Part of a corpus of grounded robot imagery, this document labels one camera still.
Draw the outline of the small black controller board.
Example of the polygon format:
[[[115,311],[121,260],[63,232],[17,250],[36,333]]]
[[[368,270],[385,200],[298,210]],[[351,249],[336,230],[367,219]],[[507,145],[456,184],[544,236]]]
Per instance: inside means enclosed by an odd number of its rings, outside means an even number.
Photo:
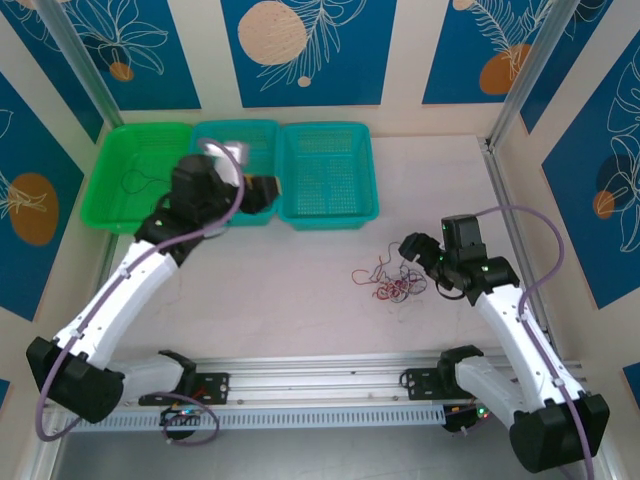
[[[161,427],[197,426],[200,424],[201,409],[172,408],[169,406],[160,413]]]
[[[465,405],[445,405],[445,424],[443,428],[452,434],[466,436],[483,425],[491,416],[491,411],[484,405],[475,403]]]

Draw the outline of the green plastic mesh basket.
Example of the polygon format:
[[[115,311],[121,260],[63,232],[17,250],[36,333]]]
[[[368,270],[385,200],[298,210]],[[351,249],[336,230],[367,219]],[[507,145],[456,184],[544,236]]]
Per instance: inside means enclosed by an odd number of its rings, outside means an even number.
[[[170,189],[193,127],[179,122],[126,124],[105,138],[82,205],[84,223],[132,234]]]

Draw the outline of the aluminium frame post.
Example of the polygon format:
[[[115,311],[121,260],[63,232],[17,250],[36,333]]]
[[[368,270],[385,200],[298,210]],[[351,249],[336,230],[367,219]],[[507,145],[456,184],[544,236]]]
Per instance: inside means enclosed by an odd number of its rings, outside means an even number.
[[[123,126],[120,110],[63,6],[57,0],[33,0],[33,3],[103,120],[112,129]]]
[[[551,53],[557,45],[563,31],[573,15],[579,0],[554,0],[548,17],[541,25],[520,73],[516,77],[511,91],[500,114],[487,137],[487,149],[491,154],[497,152],[520,114],[520,110],[529,97]]]

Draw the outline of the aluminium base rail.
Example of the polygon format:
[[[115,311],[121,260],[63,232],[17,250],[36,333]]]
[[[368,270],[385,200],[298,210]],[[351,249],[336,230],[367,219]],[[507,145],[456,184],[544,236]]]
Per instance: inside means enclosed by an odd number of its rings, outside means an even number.
[[[112,362],[120,367],[135,361]],[[407,367],[399,359],[326,359],[326,358],[284,358],[254,360],[224,360],[219,362],[195,361],[196,373],[228,373],[229,394],[227,403],[292,403],[346,402],[348,400],[380,399],[388,401],[393,397],[408,398],[408,392],[399,385],[400,374],[409,368],[434,368],[440,357],[427,358],[417,367]],[[508,379],[514,379],[509,360],[500,357],[499,362],[490,363]],[[467,400],[418,400],[444,403]],[[195,399],[187,404],[206,408]]]

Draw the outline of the teal plastic mesh basket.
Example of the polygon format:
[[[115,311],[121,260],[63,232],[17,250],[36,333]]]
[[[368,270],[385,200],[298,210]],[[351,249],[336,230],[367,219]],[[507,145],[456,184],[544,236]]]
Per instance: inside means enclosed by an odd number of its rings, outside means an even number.
[[[254,176],[275,176],[279,124],[273,120],[219,120],[197,124],[193,129],[190,153],[202,153],[199,139],[212,138],[219,143],[244,143],[248,145],[248,159],[242,165],[243,173]],[[214,167],[220,179],[238,186],[238,176],[226,157],[214,158]],[[279,199],[271,207],[256,215],[240,210],[230,221],[230,226],[257,227],[269,223],[277,212]]]
[[[279,217],[299,231],[359,229],[379,215],[369,128],[356,122],[285,125]]]

